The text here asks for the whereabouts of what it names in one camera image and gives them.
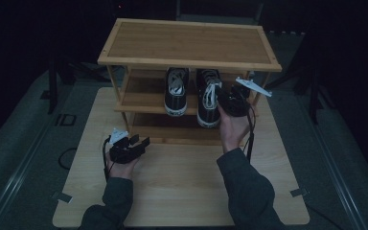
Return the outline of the person's right hand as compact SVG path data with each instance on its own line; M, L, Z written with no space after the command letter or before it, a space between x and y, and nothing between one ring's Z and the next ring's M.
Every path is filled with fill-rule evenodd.
M250 131L250 123L246 116L232 117L218 105L220 114L219 135L224 153L237 149L245 135Z

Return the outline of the black metal stand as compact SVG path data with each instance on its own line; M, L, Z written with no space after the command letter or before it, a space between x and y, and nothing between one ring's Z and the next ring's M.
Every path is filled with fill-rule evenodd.
M51 55L49 60L49 114L52 114L58 104L58 84L55 56Z

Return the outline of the black canvas sneaker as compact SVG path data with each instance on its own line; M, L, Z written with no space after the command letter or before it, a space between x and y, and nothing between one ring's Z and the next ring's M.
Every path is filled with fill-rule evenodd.
M197 121L202 127L215 127L219 123L217 89L222 81L216 69L197 69L195 87L197 90Z
M182 116L187 109L188 68L169 68L166 73L164 104L166 113Z

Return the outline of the black floor bracket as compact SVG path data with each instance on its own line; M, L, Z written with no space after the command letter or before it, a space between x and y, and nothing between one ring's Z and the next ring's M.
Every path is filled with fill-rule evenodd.
M72 127L76 121L77 121L76 115L58 114L55 125L60 127Z

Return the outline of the person's left hand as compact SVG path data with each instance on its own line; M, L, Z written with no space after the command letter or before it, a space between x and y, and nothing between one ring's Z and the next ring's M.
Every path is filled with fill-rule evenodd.
M132 179L134 168L136 164L139 162L139 159L134 159L133 161L128 162L126 164L118 164L110 159L110 154L108 152L105 154L105 159L106 159L105 172L108 175L108 177L120 177L129 180Z

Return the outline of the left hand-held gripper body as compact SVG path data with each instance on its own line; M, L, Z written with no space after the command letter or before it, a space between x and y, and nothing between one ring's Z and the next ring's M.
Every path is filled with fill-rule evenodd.
M110 159L118 164L126 164L137 159L140 154L135 152L136 144L129 143L128 132L114 128L109 143L112 147L109 150Z

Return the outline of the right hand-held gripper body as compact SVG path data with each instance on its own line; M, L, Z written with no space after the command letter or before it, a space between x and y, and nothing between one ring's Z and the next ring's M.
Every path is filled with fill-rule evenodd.
M246 98L251 91L271 97L272 93L263 89L253 80L236 78L237 85L232 85L230 92L226 95L226 112L233 117L246 116L249 113L249 103Z

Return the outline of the wooden three-tier shoe rack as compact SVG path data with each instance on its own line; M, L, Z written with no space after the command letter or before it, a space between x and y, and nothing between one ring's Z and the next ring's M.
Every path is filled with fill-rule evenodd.
M217 69L226 88L253 71L269 77L282 70L261 26L130 18L116 20L98 62L109 73L115 66L126 70L115 88L115 110L128 132L156 144L178 145L219 144L218 131L196 121L197 69ZM170 67L191 70L188 107L178 118L168 116L164 107Z

